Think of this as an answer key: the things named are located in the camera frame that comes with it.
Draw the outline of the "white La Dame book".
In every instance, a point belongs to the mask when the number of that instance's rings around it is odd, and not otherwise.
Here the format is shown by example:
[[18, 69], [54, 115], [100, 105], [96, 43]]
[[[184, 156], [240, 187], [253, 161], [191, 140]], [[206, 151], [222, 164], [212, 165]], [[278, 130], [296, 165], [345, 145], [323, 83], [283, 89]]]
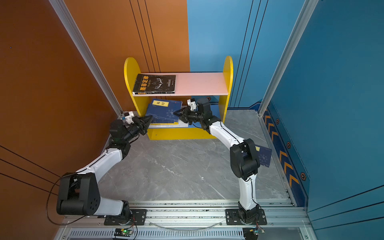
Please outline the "white La Dame book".
[[178, 121], [177, 123], [151, 123], [149, 129], [188, 128], [188, 124]]

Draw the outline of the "navy book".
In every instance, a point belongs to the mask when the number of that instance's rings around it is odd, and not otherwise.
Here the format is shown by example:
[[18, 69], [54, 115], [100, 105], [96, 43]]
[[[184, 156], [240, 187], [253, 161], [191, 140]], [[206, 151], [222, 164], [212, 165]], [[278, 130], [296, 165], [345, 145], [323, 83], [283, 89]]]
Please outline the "navy book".
[[255, 145], [255, 147], [259, 153], [260, 164], [269, 168], [271, 164], [272, 150], [258, 145]]
[[182, 108], [182, 101], [153, 99], [148, 105], [146, 116], [152, 115], [153, 119], [179, 120], [173, 113]]
[[179, 121], [174, 119], [153, 119], [151, 125], [178, 125]]

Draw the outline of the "black book orange title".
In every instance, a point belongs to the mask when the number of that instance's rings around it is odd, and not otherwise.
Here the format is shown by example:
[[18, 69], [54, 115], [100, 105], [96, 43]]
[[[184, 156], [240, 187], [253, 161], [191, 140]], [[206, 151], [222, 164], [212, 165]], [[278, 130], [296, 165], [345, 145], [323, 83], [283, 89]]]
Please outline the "black book orange title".
[[134, 95], [174, 94], [176, 75], [138, 74], [133, 88]]

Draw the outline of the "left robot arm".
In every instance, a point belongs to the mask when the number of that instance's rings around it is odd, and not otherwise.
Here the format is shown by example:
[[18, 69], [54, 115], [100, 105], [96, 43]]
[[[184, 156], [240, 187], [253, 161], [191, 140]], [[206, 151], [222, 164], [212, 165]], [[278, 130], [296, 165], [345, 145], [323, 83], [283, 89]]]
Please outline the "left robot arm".
[[111, 123], [110, 142], [101, 155], [80, 170], [61, 177], [57, 201], [59, 215], [131, 219], [128, 202], [103, 198], [99, 181], [128, 155], [131, 144], [147, 133], [152, 119], [152, 116], [139, 118], [131, 115]]

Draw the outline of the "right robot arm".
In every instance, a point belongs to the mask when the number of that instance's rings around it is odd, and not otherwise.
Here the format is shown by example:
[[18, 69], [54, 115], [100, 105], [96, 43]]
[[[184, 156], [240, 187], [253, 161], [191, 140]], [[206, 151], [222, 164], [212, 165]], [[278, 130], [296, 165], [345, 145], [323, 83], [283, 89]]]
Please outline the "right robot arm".
[[262, 208], [256, 200], [256, 179], [261, 165], [259, 153], [252, 139], [244, 139], [225, 126], [211, 110], [211, 104], [205, 99], [190, 99], [188, 105], [174, 112], [183, 123], [199, 123], [201, 128], [220, 140], [230, 151], [231, 169], [239, 180], [240, 199], [239, 216], [241, 221], [250, 225], [258, 222]]

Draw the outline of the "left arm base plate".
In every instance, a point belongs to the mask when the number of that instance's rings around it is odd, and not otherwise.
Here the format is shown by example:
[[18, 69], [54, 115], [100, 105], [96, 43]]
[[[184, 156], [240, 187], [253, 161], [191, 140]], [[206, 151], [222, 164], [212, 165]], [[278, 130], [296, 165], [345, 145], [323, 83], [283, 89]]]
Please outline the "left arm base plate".
[[106, 216], [105, 226], [143, 226], [147, 218], [147, 209], [129, 210], [127, 214]]

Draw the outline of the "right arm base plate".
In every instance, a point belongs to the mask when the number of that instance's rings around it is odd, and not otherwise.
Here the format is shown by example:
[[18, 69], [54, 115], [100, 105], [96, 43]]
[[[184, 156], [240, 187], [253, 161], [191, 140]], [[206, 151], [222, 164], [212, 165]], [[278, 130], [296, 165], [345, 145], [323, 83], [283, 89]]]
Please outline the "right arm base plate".
[[265, 226], [268, 224], [265, 211], [263, 209], [254, 208], [249, 211], [243, 209], [226, 209], [226, 223], [229, 226], [234, 225], [258, 225]]

